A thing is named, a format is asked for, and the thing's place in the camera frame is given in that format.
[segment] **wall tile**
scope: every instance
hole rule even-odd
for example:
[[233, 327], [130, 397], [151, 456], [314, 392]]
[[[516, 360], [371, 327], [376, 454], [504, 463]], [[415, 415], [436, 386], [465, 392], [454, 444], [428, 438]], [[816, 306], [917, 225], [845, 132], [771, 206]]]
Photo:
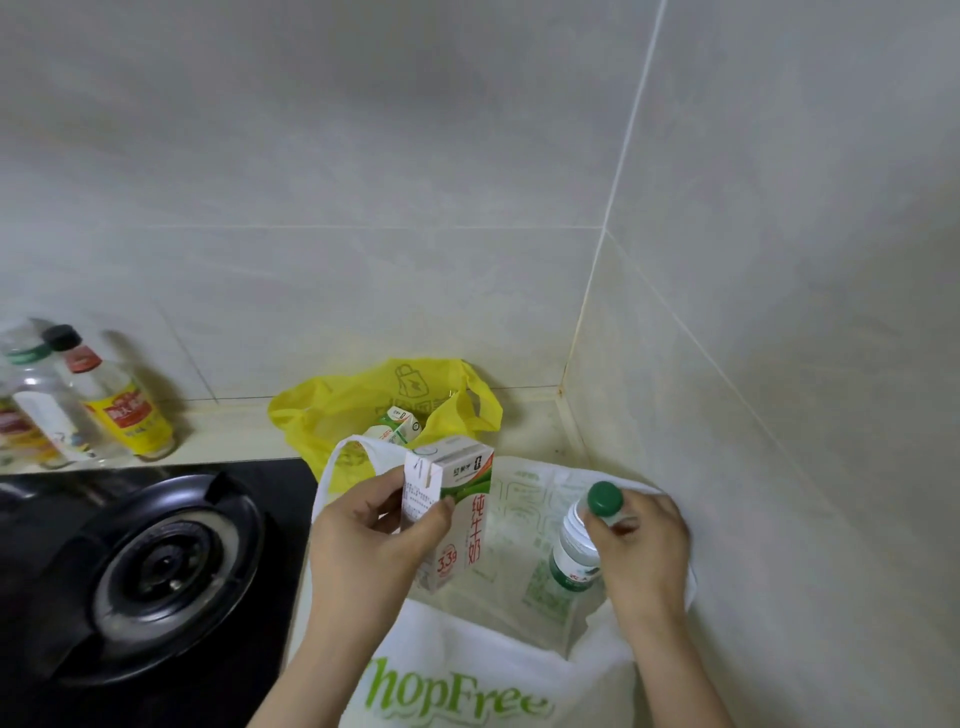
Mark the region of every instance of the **wall tile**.
[[211, 397], [122, 238], [54, 224], [7, 226], [3, 237], [5, 319], [74, 326], [101, 356], [129, 364], [159, 399]]
[[950, 725], [943, 634], [609, 237], [564, 387], [594, 466], [684, 511], [698, 634], [738, 725]]
[[955, 3], [671, 3], [610, 229], [960, 651]]
[[38, 0], [7, 22], [0, 209], [598, 226], [655, 7]]
[[217, 397], [270, 396], [388, 356], [557, 384], [596, 230], [135, 230], [154, 295]]

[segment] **red label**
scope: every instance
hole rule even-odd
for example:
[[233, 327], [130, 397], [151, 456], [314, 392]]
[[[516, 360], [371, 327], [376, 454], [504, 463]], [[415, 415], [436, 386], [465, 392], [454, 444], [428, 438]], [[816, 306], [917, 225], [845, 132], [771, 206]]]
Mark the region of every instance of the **red label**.
[[93, 349], [83, 346], [71, 349], [69, 352], [64, 352], [63, 358], [66, 359], [66, 365], [69, 370], [75, 375], [89, 372], [104, 363], [99, 356], [93, 353]]
[[0, 435], [22, 435], [33, 428], [13, 410], [0, 410]]
[[480, 558], [480, 534], [483, 532], [483, 508], [487, 498], [484, 495], [474, 496], [473, 505], [470, 513], [470, 534], [469, 546], [467, 547], [467, 560], [469, 564], [476, 563]]
[[118, 396], [104, 412], [118, 427], [133, 427], [142, 422], [154, 409], [143, 397], [143, 392], [136, 389], [124, 392]]

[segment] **gas stove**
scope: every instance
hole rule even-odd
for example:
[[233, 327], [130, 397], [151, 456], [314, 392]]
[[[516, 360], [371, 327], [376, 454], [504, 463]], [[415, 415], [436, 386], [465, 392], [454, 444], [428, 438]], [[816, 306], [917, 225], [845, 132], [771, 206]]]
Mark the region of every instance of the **gas stove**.
[[316, 487], [301, 460], [0, 476], [0, 722], [246, 725]]

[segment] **bottle label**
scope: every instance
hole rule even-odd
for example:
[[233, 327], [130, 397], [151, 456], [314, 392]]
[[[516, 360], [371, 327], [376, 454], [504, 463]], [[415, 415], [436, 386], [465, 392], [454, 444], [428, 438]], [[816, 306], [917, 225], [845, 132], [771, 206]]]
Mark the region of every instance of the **bottle label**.
[[67, 460], [95, 460], [97, 453], [63, 411], [56, 398], [45, 392], [16, 392], [13, 401], [46, 435]]
[[577, 563], [557, 542], [550, 554], [550, 573], [564, 589], [585, 592], [600, 575], [600, 567], [587, 567]]
[[63, 359], [66, 361], [67, 368], [75, 375], [90, 372], [104, 363], [93, 349], [86, 346], [74, 347], [69, 352], [64, 352]]
[[0, 399], [0, 437], [12, 448], [29, 453], [40, 465], [63, 462], [54, 444], [16, 410], [12, 400]]
[[84, 405], [134, 455], [156, 452], [174, 435], [170, 423], [132, 380], [115, 395]]

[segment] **right hand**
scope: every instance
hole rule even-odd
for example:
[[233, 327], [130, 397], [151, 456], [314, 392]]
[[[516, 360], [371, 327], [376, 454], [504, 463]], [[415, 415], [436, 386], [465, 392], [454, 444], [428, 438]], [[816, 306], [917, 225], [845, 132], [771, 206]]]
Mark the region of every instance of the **right hand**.
[[680, 509], [670, 496], [622, 491], [638, 528], [624, 531], [592, 513], [584, 517], [620, 629], [629, 638], [637, 630], [685, 628], [690, 538]]

